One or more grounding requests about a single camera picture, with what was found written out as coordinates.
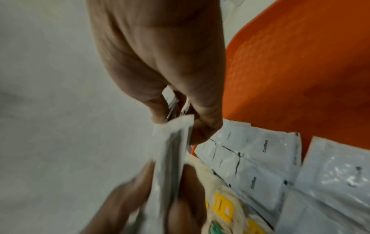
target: hand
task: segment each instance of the hand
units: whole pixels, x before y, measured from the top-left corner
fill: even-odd
[[[153,179],[154,163],[149,163],[131,182],[115,188],[81,234],[119,234],[129,215],[147,200]],[[204,188],[192,166],[185,165],[178,199],[167,220],[168,234],[200,234],[207,219]]]
[[[199,114],[190,144],[222,127],[225,47],[218,0],[87,0],[103,63],[119,88],[162,123],[168,85]]]

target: yellow tag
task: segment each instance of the yellow tag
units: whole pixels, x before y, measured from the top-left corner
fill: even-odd
[[[221,194],[215,194],[213,210],[226,222],[231,222],[234,214],[234,205]]]
[[[258,224],[252,220],[248,220],[249,228],[251,229],[251,232],[249,234],[266,234]]]

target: green object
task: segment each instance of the green object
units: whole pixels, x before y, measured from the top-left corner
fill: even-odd
[[[209,226],[208,234],[225,234],[225,233],[221,230],[220,226],[216,222],[212,221],[211,225]]]

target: yellow label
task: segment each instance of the yellow label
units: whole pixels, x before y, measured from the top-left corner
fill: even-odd
[[[249,228],[251,230],[251,232],[249,234],[266,234],[262,228],[260,226],[258,226],[258,224],[252,220],[252,219],[249,219],[248,220],[248,225],[249,225]]]
[[[234,214],[234,205],[221,194],[215,194],[213,210],[226,222],[231,222]]]

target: gray surface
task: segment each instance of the gray surface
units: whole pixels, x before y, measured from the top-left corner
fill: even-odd
[[[82,0],[0,0],[0,233],[76,233],[146,162],[149,111],[108,78]]]

